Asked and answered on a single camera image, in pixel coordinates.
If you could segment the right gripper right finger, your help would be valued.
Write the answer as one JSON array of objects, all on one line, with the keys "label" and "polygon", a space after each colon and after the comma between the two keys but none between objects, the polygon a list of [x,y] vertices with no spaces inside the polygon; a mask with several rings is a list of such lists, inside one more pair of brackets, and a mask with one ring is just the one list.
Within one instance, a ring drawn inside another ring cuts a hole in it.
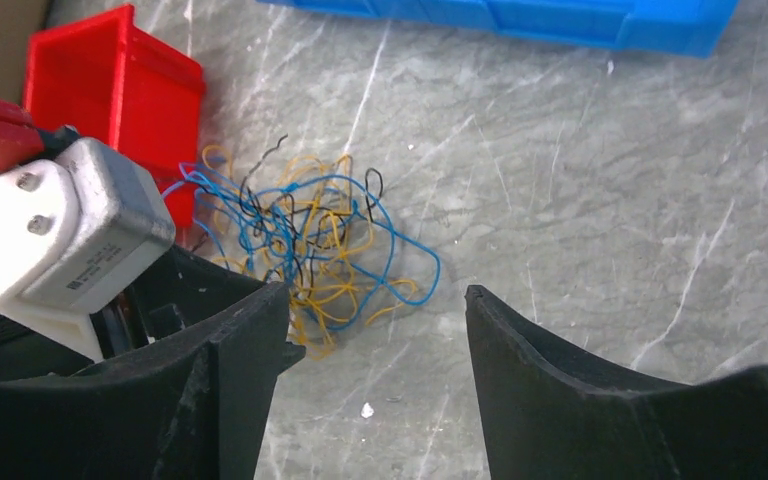
[{"label": "right gripper right finger", "polygon": [[768,365],[686,385],[600,358],[491,291],[465,294],[495,479],[768,479]]}]

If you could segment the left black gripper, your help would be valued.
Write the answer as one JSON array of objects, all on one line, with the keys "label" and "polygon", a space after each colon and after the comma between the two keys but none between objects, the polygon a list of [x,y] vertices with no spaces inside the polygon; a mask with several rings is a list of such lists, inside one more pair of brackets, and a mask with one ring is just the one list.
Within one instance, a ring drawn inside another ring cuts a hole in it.
[{"label": "left black gripper", "polygon": [[[103,357],[111,359],[192,327],[264,285],[174,247],[90,319]],[[0,315],[0,381],[72,377],[92,364]]]}]

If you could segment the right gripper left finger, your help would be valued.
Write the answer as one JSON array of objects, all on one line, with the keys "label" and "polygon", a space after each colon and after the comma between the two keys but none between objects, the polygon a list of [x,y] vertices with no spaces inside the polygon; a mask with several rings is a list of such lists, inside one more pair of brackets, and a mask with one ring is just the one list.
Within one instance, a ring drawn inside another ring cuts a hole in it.
[{"label": "right gripper left finger", "polygon": [[250,479],[287,334],[266,285],[151,345],[0,382],[0,479]]}]

